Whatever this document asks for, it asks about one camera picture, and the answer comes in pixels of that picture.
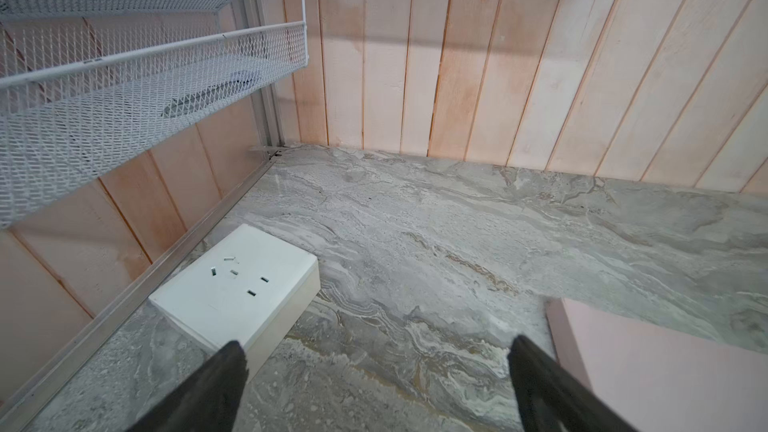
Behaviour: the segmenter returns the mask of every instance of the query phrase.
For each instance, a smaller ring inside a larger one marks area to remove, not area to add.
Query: wire mesh shelf
[[[214,34],[227,1],[0,0],[0,228],[306,66],[305,20]]]

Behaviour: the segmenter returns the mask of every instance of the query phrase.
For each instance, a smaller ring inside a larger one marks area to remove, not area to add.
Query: white power socket
[[[210,352],[239,341],[250,379],[319,291],[317,257],[243,224],[149,299]]]

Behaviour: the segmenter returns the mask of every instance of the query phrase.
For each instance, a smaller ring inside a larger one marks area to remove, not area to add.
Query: electrical outlet box
[[[243,224],[149,299],[211,353],[239,341],[251,380],[319,291],[317,257]]]

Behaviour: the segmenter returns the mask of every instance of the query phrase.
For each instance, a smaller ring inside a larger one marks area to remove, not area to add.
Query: marble surface
[[[322,290],[238,431],[521,430],[505,355],[552,353],[548,297],[768,353],[764,198],[304,146],[185,264],[241,223],[316,254]],[[144,304],[28,430],[122,430],[204,359]]]

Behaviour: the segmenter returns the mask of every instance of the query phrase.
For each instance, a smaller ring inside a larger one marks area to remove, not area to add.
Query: white box
[[[251,380],[319,291],[317,257],[243,224],[149,299],[211,353],[239,341]]]

